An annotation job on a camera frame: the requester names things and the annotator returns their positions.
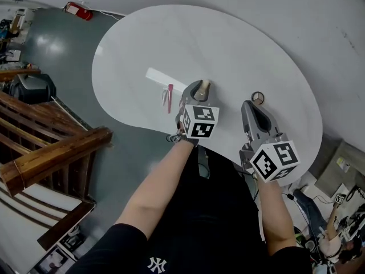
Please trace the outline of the person's left forearm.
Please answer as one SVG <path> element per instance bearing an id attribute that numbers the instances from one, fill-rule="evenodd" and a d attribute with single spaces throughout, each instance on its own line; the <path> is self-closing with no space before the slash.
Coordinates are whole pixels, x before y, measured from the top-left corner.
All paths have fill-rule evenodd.
<path id="1" fill-rule="evenodd" d="M 185 140 L 176 143 L 138 186 L 115 223 L 131 225 L 149 239 L 176 191 L 193 148 Z"/>

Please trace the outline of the black bag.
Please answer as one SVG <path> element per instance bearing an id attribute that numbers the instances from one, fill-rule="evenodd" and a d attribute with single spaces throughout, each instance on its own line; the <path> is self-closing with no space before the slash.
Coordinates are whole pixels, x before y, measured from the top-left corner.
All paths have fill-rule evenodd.
<path id="1" fill-rule="evenodd" d="M 18 74 L 8 94 L 26 104 L 40 104 L 53 100 L 56 86 L 47 74 Z"/>

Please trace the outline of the grey wooden cabinet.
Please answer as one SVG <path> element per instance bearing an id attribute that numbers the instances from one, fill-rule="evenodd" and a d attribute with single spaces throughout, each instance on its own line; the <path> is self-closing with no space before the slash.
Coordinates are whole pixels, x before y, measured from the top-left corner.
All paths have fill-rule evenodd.
<path id="1" fill-rule="evenodd" d="M 351 164 L 347 173 L 344 173 L 336 164 L 339 157 Z M 348 190 L 358 187 L 365 194 L 365 152 L 342 139 L 333 139 L 324 135 L 309 172 L 317 180 L 315 186 L 329 197 L 333 197 L 341 185 Z"/>

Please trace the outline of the person's black trousers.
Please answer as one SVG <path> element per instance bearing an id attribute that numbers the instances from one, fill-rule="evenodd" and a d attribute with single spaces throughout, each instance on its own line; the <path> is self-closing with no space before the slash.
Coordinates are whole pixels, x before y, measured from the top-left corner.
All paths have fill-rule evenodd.
<path id="1" fill-rule="evenodd" d="M 187 201 L 192 202 L 200 211 L 212 214 L 229 211 L 257 214 L 258 208 L 249 187 L 233 163 L 206 148 L 209 177 L 204 178 L 198 170 L 198 152 L 198 147 L 193 148 L 179 182 L 179 189 Z"/>

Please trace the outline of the beige makeup sponge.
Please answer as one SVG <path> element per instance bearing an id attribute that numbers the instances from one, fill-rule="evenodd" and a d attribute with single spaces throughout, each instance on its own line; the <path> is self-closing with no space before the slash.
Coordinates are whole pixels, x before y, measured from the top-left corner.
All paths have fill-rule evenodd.
<path id="1" fill-rule="evenodd" d="M 200 85 L 194 95 L 195 99 L 199 102 L 204 102 L 208 100 L 210 89 L 209 80 L 201 80 Z"/>

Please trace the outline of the person's right forearm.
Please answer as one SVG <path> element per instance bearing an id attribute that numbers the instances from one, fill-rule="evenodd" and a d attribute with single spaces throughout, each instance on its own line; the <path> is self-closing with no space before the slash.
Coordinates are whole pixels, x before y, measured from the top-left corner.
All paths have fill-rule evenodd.
<path id="1" fill-rule="evenodd" d="M 283 201 L 279 184 L 265 183 L 258 179 L 258 189 L 262 228 L 269 255 L 272 256 L 287 247 L 295 247 L 297 243 L 293 221 Z"/>

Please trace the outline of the yellow white paper label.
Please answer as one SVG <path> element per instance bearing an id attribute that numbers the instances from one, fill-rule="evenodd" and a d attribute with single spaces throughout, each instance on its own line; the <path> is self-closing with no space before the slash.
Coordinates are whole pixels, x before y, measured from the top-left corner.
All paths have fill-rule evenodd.
<path id="1" fill-rule="evenodd" d="M 339 166 L 339 168 L 344 172 L 347 173 L 351 167 L 351 164 L 344 158 L 339 157 L 336 160 L 336 164 Z"/>

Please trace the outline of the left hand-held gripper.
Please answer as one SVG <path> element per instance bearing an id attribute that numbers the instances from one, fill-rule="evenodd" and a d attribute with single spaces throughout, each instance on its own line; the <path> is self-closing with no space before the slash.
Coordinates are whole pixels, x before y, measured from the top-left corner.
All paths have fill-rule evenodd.
<path id="1" fill-rule="evenodd" d="M 186 137 L 190 139 L 209 139 L 218 123 L 220 109 L 209 107 L 213 101 L 212 84 L 210 83 L 208 100 L 204 102 L 195 98 L 200 86 L 201 80 L 191 83 L 181 96 L 181 105 L 185 105 L 185 109 L 180 122 Z"/>

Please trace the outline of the white kidney-shaped table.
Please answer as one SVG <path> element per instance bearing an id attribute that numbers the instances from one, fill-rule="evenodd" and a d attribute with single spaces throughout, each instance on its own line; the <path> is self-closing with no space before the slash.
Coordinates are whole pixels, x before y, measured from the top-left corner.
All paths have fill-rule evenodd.
<path id="1" fill-rule="evenodd" d="M 241 106 L 255 91 L 280 131 L 294 142 L 300 165 L 279 184 L 301 178 L 322 141 L 322 117 L 299 67 L 269 37 L 248 23 L 197 6 L 141 9 L 116 22 L 101 39 L 92 64 L 92 86 L 102 109 L 134 127 L 174 134 L 184 89 L 198 80 L 213 87 L 217 127 L 200 144 L 235 163 L 247 141 Z M 168 93 L 173 84 L 171 113 Z"/>

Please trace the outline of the brown wooden stair railing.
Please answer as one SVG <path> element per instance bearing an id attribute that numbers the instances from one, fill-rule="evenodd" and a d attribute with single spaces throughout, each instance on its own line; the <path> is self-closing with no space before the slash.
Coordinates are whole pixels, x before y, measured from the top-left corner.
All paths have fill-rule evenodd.
<path id="1" fill-rule="evenodd" d="M 92 166 L 112 131 L 76 120 L 56 96 L 40 104 L 13 98 L 18 74 L 42 73 L 0 70 L 0 205 L 43 228 L 37 242 L 48 251 L 95 208 Z"/>

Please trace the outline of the person's black t-shirt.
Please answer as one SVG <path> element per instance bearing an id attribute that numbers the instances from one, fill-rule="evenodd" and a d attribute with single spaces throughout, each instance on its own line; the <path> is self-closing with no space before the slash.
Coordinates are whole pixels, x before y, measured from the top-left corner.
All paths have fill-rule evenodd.
<path id="1" fill-rule="evenodd" d="M 66 274 L 312 274 L 309 252 L 293 246 L 270 255 L 251 196 L 225 217 L 167 213 L 151 237 L 113 225 Z"/>

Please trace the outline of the red fire extinguisher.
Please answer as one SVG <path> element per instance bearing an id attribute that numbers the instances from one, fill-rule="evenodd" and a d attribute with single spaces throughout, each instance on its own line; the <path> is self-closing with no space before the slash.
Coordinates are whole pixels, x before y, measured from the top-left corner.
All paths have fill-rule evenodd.
<path id="1" fill-rule="evenodd" d="M 86 9 L 75 2 L 68 2 L 63 8 L 63 11 L 65 13 L 79 17 L 85 21 L 90 21 L 93 17 L 93 12 L 91 10 Z"/>

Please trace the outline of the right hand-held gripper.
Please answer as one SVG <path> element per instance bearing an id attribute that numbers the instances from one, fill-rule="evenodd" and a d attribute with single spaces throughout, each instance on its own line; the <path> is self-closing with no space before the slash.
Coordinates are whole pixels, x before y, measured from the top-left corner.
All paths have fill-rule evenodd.
<path id="1" fill-rule="evenodd" d="M 261 137 L 278 133 L 277 121 L 265 108 L 251 100 L 243 102 L 241 107 L 244 132 L 249 143 Z M 257 148 L 245 144 L 240 152 L 242 168 L 253 169 L 256 178 L 263 182 L 273 182 L 287 177 L 300 164 L 300 158 L 292 140 L 286 134 L 268 138 Z"/>

